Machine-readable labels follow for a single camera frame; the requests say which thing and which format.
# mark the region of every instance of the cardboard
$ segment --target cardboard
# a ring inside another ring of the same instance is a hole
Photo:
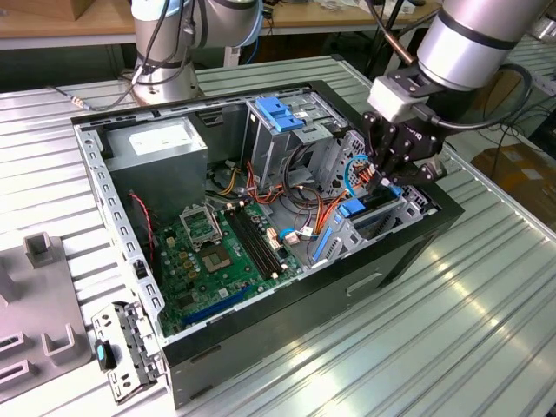
[[[471,164],[486,176],[493,171],[496,148]],[[552,230],[556,230],[556,162],[519,143],[500,148],[493,181]]]
[[[95,0],[0,0],[0,9],[75,21]]]
[[[472,108],[485,112],[486,116],[493,113],[509,96],[519,94],[521,77],[514,71],[504,69],[493,76],[475,98]]]

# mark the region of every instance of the motherboard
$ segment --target motherboard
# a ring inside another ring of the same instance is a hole
[[[180,218],[156,234],[167,337],[302,273],[270,237],[274,230],[256,202],[229,211],[193,208]],[[199,246],[200,236],[214,240]]]

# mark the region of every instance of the blue pcie slot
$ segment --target blue pcie slot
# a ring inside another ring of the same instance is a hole
[[[251,286],[247,286],[242,289],[240,292],[231,295],[228,298],[225,298],[222,301],[218,301],[216,304],[213,304],[210,307],[204,308],[201,311],[197,311],[196,313],[190,314],[187,317],[182,318],[182,325],[186,326],[188,324],[193,324],[198,321],[204,320],[211,315],[216,313],[220,313],[222,310],[225,310],[228,307],[233,306],[237,302],[241,301],[245,296],[245,293],[251,288]]]
[[[321,256],[321,252],[324,249],[324,245],[327,244],[328,238],[330,237],[331,234],[332,234],[332,229],[327,228],[327,231],[324,232],[324,236],[322,237],[321,244],[319,244],[319,247],[314,252],[313,261],[317,262],[319,256]]]

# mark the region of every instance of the red cable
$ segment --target red cable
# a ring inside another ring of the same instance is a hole
[[[129,193],[129,195],[131,196],[131,198],[133,198],[135,201],[137,201],[139,203],[139,205],[141,206],[142,212],[145,215],[145,218],[147,219],[147,229],[149,230],[150,266],[152,267],[152,265],[153,265],[153,256],[154,256],[154,253],[155,253],[155,246],[154,246],[154,242],[153,242],[153,228],[150,225],[149,211],[147,210],[147,206],[145,206],[145,203],[142,202],[142,200],[137,195],[135,195],[133,193]]]

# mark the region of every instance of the aluminum slotted table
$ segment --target aluminum slotted table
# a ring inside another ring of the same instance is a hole
[[[332,57],[209,69],[207,95],[322,79],[357,110],[368,81]],[[119,82],[70,87],[94,104]],[[119,106],[135,106],[131,97]],[[125,300],[69,118],[46,89],[0,95],[0,249],[63,238],[90,317]],[[453,152],[440,186],[465,214],[395,284],[175,411],[159,384],[117,406],[92,361],[0,405],[0,415],[544,415],[556,402],[554,233]]]

